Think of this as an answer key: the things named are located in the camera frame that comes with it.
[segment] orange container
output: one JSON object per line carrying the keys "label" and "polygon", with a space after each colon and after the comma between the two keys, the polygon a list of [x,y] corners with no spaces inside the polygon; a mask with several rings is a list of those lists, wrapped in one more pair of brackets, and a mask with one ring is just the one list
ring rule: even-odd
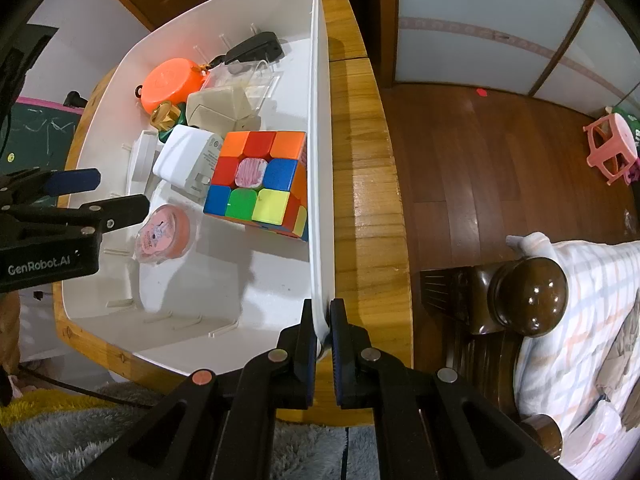
{"label": "orange container", "polygon": [[151,114],[163,101],[177,105],[187,101],[189,94],[200,90],[205,76],[200,67],[182,57],[169,59],[156,66],[146,76],[140,91],[140,101]]}

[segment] gray fluffy rug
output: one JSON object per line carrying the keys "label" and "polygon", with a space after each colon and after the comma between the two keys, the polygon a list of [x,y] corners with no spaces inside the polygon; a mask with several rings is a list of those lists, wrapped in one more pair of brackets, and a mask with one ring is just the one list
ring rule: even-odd
{"label": "gray fluffy rug", "polygon": [[[147,404],[160,398],[133,383],[111,384],[100,391]],[[18,422],[6,433],[36,480],[70,480],[145,413],[127,406],[46,413]],[[270,478],[339,479],[345,444],[345,428],[277,422]],[[373,427],[350,428],[347,464],[349,480],[380,478]]]}

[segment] white box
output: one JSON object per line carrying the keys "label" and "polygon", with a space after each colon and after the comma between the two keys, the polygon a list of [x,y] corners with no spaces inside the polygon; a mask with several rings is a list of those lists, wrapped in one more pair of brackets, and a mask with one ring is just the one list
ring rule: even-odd
{"label": "white box", "polygon": [[[273,67],[280,77],[260,109],[261,129],[308,133],[309,243],[204,216],[202,206],[155,179],[147,186],[151,211],[184,205],[196,226],[190,250],[158,266],[138,264],[127,253],[141,225],[108,233],[100,271],[62,287],[66,314],[84,330],[183,374],[201,367],[224,373],[273,348],[281,329],[299,323],[305,298],[312,298],[319,339],[328,334],[334,199],[321,0],[209,0],[141,40],[113,75],[78,161],[78,168],[100,170],[100,186],[70,200],[78,207],[125,193],[123,147],[148,128],[134,89],[153,68],[172,57],[209,61],[227,51],[221,34],[238,44],[252,26],[275,32],[285,54]],[[128,298],[134,306],[106,306]]]}

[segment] pink center sticker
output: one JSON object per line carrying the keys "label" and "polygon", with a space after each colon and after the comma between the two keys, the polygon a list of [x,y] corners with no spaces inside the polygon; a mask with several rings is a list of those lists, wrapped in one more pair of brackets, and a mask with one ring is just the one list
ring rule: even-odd
{"label": "pink center sticker", "polygon": [[236,186],[257,189],[262,186],[267,161],[263,158],[246,158],[238,165]]}

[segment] wall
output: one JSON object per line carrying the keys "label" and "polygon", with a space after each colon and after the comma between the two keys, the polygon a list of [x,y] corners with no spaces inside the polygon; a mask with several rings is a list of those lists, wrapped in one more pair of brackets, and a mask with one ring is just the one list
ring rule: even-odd
{"label": "wall", "polygon": [[20,95],[62,103],[71,90],[88,98],[148,30],[118,0],[44,0],[29,23],[58,27]]}

